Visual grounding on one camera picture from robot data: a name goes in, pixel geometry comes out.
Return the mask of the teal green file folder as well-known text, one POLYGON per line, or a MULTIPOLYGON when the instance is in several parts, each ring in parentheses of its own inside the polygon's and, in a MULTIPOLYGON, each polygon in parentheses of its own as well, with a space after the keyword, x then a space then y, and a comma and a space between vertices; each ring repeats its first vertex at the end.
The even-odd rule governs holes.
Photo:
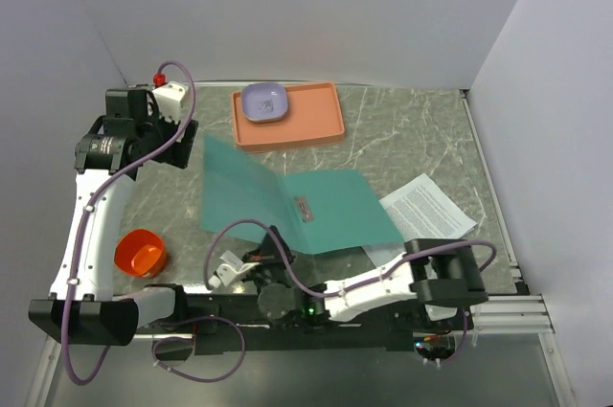
POLYGON ((276 227, 291 250, 308 255, 403 242, 359 171, 279 175, 207 135, 201 227, 219 233, 243 219, 276 227))

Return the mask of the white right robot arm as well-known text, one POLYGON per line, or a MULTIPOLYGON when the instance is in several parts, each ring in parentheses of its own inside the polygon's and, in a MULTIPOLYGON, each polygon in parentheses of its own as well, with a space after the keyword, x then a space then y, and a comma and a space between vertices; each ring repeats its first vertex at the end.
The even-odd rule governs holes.
POLYGON ((258 307, 271 323, 310 327, 347 323, 395 303, 419 307, 428 328, 443 327, 452 310, 488 299, 481 276, 496 255, 487 241, 416 238, 382 266, 341 280, 299 285, 289 268, 294 257, 274 232, 242 260, 255 267, 246 275, 258 291, 258 307))

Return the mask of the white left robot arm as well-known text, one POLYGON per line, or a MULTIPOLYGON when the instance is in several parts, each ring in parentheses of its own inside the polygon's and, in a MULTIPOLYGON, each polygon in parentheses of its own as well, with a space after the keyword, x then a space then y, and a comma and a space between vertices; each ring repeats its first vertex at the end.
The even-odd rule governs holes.
POLYGON ((125 346, 139 328, 166 331, 190 320, 182 286, 147 286, 117 296, 113 271, 121 220, 138 169, 146 161, 183 169, 198 123, 182 115, 193 90, 175 81, 159 87, 109 89, 106 111, 75 148, 76 203, 57 276, 45 299, 31 301, 29 319, 61 344, 125 346))

